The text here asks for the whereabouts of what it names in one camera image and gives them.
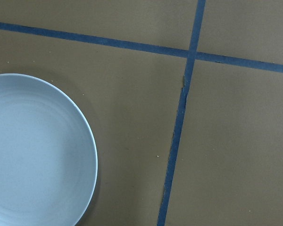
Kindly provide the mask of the light blue plate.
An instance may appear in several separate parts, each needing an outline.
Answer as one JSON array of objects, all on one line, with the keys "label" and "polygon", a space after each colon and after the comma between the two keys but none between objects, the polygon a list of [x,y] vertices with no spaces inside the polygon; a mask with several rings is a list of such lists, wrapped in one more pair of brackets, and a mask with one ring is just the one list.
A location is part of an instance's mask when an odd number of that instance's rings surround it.
[{"label": "light blue plate", "polygon": [[78,106],[54,85],[0,74],[0,226],[74,226],[91,202],[98,158]]}]

